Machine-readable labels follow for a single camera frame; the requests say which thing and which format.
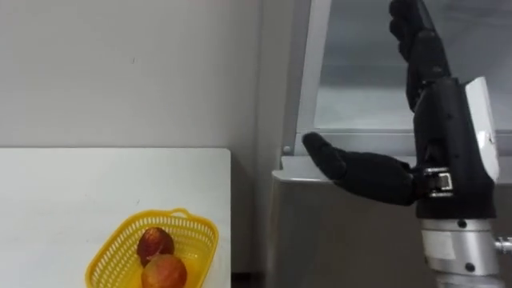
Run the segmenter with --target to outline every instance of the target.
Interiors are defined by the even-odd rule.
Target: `white table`
[[[230,152],[224,149],[0,149],[0,286],[83,287],[127,217],[185,207],[220,233],[203,287],[230,287]]]

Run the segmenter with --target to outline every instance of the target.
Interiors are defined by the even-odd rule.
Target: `basket handle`
[[[189,217],[192,217],[192,214],[185,208],[176,208],[176,209],[172,209],[172,210],[169,210],[167,211],[167,213],[171,214],[171,215],[174,215],[174,214],[183,214],[185,215],[185,217],[189,218]]]

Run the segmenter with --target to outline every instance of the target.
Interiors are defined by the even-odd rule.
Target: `yellow basket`
[[[174,240],[174,255],[185,263],[185,288],[201,287],[215,255],[218,231],[206,218],[183,208],[148,210],[125,220],[87,267],[88,288],[140,288],[142,266],[136,248],[147,228],[160,227]]]

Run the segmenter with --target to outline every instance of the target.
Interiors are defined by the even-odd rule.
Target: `robotic arm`
[[[422,0],[393,0],[390,32],[408,63],[406,96],[414,113],[416,166],[390,156],[348,152],[316,133],[304,147],[344,190],[400,206],[417,203],[427,265],[439,287],[504,287],[489,219],[498,154],[484,78],[453,77]]]

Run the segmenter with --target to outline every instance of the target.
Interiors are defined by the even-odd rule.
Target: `apple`
[[[162,228],[148,228],[138,240],[137,255],[141,260],[142,266],[146,266],[156,255],[173,253],[173,238]]]
[[[141,275],[142,288],[183,288],[186,268],[180,258],[170,254],[154,256]]]

